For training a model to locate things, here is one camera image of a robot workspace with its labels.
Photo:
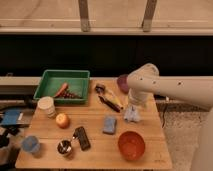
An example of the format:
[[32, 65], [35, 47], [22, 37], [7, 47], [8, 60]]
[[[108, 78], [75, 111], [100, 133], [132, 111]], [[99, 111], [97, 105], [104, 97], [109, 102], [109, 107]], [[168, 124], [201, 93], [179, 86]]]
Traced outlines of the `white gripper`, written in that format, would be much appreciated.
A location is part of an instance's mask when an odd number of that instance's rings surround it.
[[141, 118], [136, 106], [145, 106], [147, 98], [148, 94], [146, 92], [130, 89], [128, 99], [132, 105], [127, 106], [124, 112], [124, 120], [127, 122], [139, 122]]

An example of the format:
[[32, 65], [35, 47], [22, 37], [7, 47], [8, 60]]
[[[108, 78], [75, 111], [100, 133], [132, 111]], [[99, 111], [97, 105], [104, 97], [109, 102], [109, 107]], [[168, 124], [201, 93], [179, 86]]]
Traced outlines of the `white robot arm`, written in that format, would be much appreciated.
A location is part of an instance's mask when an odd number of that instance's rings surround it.
[[132, 104], [145, 103], [153, 93], [208, 110], [190, 171], [213, 171], [213, 76], [160, 76], [158, 68], [147, 63], [127, 76], [127, 85]]

